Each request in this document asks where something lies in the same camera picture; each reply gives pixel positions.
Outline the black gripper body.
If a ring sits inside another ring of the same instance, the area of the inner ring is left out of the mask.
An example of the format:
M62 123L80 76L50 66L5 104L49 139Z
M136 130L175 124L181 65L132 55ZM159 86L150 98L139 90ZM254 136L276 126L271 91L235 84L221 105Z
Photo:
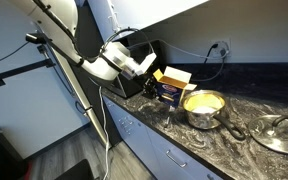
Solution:
M148 78L143 84L143 96L148 99L154 99L157 97L157 90L152 78Z

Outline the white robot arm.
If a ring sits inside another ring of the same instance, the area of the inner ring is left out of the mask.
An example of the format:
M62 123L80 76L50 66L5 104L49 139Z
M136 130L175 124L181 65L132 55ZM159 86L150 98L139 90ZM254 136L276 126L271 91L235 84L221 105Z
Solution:
M8 0L31 18L40 28L38 33L27 33L26 40L35 44L48 44L67 61L89 73L95 81L109 86L118 75L131 80L147 72L157 55L152 45L149 54L137 63L130 51L113 39L124 32L138 32L136 28L118 30L110 35L95 57L83 55L77 47L75 29L78 11L74 0Z

